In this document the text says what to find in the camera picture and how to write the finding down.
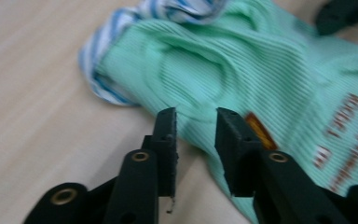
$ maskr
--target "cloth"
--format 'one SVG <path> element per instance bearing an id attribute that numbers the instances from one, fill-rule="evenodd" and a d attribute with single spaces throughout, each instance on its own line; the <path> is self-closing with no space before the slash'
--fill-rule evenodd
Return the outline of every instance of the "cloth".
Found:
<path id="1" fill-rule="evenodd" d="M 110 45 L 132 24 L 151 18 L 178 23 L 205 24 L 214 20 L 227 0 L 144 0 L 137 7 L 123 7 L 97 29 L 80 50 L 78 62 L 92 91 L 115 105 L 138 105 L 137 100 L 114 80 L 101 79 L 95 73 L 96 64 Z"/>
<path id="2" fill-rule="evenodd" d="M 255 113 L 316 184 L 345 194 L 358 184 L 358 46 L 316 34 L 268 0 L 233 0 L 207 25 L 139 21 L 97 73 L 154 115 L 175 106 L 179 135 L 208 153 L 227 195 L 217 107 Z M 250 199 L 232 201 L 255 221 Z"/>

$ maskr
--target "blue and white striped fabric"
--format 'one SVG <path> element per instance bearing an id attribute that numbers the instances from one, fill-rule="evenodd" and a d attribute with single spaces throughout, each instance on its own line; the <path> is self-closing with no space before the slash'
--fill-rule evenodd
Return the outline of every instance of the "blue and white striped fabric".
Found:
<path id="1" fill-rule="evenodd" d="M 95 67 L 127 27 L 140 20 L 162 19 L 178 23 L 207 24 L 218 17 L 228 0 L 144 0 L 137 7 L 123 7 L 112 13 L 97 29 L 78 55 L 80 69 L 92 91 L 115 105 L 137 105 L 135 98 L 116 82 L 103 79 Z"/>

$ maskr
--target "mint green fabric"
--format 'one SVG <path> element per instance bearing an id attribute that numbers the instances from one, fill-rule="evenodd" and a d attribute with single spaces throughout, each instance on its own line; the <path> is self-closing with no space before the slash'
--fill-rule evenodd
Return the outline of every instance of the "mint green fabric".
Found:
<path id="1" fill-rule="evenodd" d="M 358 184 L 358 46 L 317 36 L 268 0 L 231 1 L 203 26 L 140 21 L 98 71 L 154 115 L 175 106 L 179 135 L 209 155 L 227 196 L 213 146 L 217 107 L 254 112 L 316 184 L 339 194 Z M 232 201 L 255 221 L 252 200 Z"/>

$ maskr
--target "light wood surface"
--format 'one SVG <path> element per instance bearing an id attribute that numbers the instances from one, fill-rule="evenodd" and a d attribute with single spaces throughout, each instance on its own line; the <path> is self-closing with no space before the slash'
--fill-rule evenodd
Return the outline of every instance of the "light wood surface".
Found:
<path id="1" fill-rule="evenodd" d="M 321 0 L 279 0 L 311 21 Z M 93 189 L 117 175 L 124 155 L 151 134 L 141 107 L 94 96 L 76 55 L 124 1 L 0 0 L 0 223 L 22 223 L 50 188 L 77 182 Z M 358 25 L 340 32 L 358 43 Z M 177 203 L 160 200 L 160 223 L 246 223 L 211 179 L 204 155 L 179 143 Z"/>

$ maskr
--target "orange tag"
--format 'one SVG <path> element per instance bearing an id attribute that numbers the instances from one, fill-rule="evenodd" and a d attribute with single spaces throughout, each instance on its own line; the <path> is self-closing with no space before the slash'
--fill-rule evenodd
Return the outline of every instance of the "orange tag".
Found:
<path id="1" fill-rule="evenodd" d="M 260 122 L 260 120 L 255 116 L 254 113 L 249 113 L 245 117 L 246 122 L 251 126 L 251 128 L 255 131 L 255 134 L 258 138 L 260 138 L 263 147 L 268 150 L 275 150 L 278 149 L 274 140 L 272 140 L 271 135 L 264 127 L 264 125 Z"/>

